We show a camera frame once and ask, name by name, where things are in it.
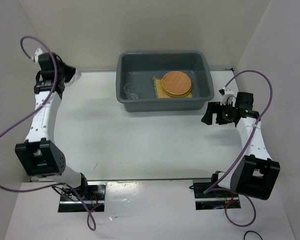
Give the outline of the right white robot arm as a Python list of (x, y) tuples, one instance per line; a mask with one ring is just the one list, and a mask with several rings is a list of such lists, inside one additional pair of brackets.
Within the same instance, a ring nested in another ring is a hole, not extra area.
[(210, 193), (221, 196), (227, 189), (234, 194), (267, 200), (280, 172), (280, 164), (268, 153), (262, 132), (259, 112), (253, 110), (252, 93), (238, 92), (224, 87), (219, 90), (222, 100), (209, 102), (201, 122), (206, 125), (234, 124), (243, 152), (226, 172), (216, 171), (209, 184)]

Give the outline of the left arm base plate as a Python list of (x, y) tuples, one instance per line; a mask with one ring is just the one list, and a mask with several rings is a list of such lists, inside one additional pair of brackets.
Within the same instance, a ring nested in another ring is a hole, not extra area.
[[(86, 192), (82, 193), (79, 190), (80, 197), (86, 204), (87, 208), (92, 212), (104, 212), (105, 198), (106, 198), (106, 182), (102, 181), (89, 181), (87, 183)], [(59, 213), (79, 213), (85, 212), (82, 202), (75, 195), (75, 193), (68, 187), (54, 187), (53, 190), (59, 194)]]

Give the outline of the clear plastic cup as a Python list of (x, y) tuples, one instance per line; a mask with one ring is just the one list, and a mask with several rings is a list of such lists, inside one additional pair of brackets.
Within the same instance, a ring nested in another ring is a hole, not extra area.
[(76, 70), (73, 77), (72, 77), (72, 81), (73, 82), (77, 82), (82, 76), (82, 73), (79, 70)]
[(125, 96), (128, 100), (138, 100), (139, 99), (139, 87), (132, 82), (127, 83), (124, 88)]

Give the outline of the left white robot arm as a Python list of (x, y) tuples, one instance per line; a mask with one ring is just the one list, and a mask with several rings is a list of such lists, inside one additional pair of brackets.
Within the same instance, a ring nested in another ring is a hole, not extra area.
[(63, 93), (80, 79), (81, 72), (64, 63), (59, 55), (40, 48), (35, 51), (34, 61), (40, 66), (34, 86), (36, 112), (24, 142), (16, 144), (15, 153), (28, 176), (68, 184), (73, 196), (84, 200), (90, 193), (87, 179), (67, 166), (66, 157), (54, 140)]

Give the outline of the square bamboo mat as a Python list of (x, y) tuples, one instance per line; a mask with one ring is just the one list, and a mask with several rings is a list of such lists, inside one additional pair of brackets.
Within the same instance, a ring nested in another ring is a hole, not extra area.
[(162, 86), (162, 79), (153, 77), (154, 91), (157, 99), (169, 99), (169, 98), (193, 98), (192, 91), (190, 90), (183, 95), (173, 95), (167, 93)]

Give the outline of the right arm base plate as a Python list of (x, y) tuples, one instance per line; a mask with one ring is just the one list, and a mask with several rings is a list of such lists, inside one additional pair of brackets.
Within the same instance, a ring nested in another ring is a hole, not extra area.
[(228, 209), (240, 209), (241, 203), (239, 196), (225, 191), (212, 191), (204, 193), (211, 185), (210, 178), (194, 179), (189, 187), (194, 193), (195, 209), (203, 210), (223, 210), (228, 203)]

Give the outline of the orange round woven coaster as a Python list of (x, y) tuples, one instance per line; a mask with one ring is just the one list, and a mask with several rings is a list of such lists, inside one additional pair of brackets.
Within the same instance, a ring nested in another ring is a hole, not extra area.
[(163, 76), (162, 86), (172, 94), (183, 94), (192, 87), (192, 81), (182, 71), (170, 71)]

